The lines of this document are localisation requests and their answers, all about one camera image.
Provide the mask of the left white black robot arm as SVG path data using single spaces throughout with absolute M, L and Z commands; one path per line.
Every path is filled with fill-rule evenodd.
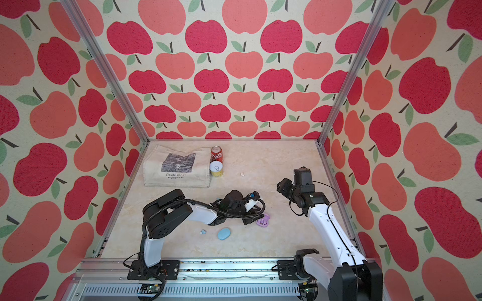
M 251 224 L 264 217 L 266 204 L 257 191 L 246 196 L 232 190 L 213 203 L 188 199 L 180 189 L 174 189 L 143 208 L 142 237 L 137 259 L 130 265 L 128 280 L 159 280 L 168 277 L 161 266 L 164 238 L 184 221 L 197 221 L 218 226 L 227 219 L 241 219 Z

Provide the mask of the purple earbud charging case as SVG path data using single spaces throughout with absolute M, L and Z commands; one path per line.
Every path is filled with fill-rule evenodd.
M 268 214 L 264 214 L 262 218 L 256 220 L 256 225 L 267 228 L 269 225 L 270 216 Z

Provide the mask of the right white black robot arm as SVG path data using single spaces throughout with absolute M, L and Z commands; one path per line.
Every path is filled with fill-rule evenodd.
M 354 246 L 335 218 L 328 198 L 315 191 L 311 171 L 294 170 L 294 180 L 284 178 L 277 192 L 302 209 L 321 235 L 331 262 L 315 249 L 298 250 L 288 270 L 302 280 L 316 280 L 330 300 L 382 300 L 383 272 Z

